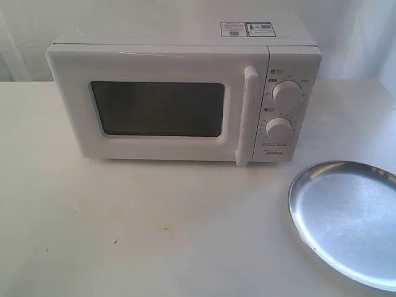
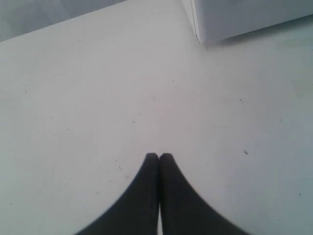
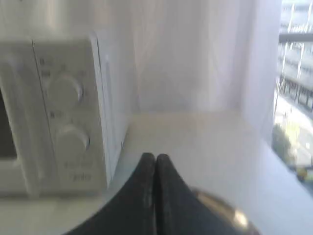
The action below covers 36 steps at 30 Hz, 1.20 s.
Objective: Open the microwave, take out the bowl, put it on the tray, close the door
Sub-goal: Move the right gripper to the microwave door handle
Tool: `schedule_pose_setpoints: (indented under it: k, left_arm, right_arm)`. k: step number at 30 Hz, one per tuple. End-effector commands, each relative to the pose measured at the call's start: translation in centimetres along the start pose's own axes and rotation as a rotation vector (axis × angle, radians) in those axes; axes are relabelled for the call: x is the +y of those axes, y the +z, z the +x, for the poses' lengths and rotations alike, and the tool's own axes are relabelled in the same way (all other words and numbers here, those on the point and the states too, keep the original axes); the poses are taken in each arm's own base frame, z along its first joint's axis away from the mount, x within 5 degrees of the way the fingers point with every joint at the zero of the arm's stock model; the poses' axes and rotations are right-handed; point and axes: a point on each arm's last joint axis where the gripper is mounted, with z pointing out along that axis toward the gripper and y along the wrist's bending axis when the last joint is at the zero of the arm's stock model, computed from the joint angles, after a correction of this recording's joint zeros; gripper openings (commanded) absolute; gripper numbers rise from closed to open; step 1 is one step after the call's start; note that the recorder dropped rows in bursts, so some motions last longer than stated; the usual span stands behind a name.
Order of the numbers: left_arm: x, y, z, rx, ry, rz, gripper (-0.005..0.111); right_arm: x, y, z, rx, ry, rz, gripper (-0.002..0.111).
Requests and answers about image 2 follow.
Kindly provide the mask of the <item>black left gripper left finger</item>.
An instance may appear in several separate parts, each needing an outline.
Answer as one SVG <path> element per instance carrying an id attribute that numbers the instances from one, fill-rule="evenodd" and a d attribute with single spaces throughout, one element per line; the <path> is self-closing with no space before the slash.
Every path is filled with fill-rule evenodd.
<path id="1" fill-rule="evenodd" d="M 159 158 L 145 156 L 135 178 L 119 199 L 79 235 L 156 235 Z"/>

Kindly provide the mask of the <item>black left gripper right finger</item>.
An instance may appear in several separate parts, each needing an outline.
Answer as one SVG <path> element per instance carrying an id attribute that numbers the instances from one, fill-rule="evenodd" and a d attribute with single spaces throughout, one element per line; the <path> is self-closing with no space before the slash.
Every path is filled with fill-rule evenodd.
<path id="1" fill-rule="evenodd" d="M 211 208 L 191 187 L 174 157 L 159 158 L 160 210 L 164 235 L 246 235 Z"/>

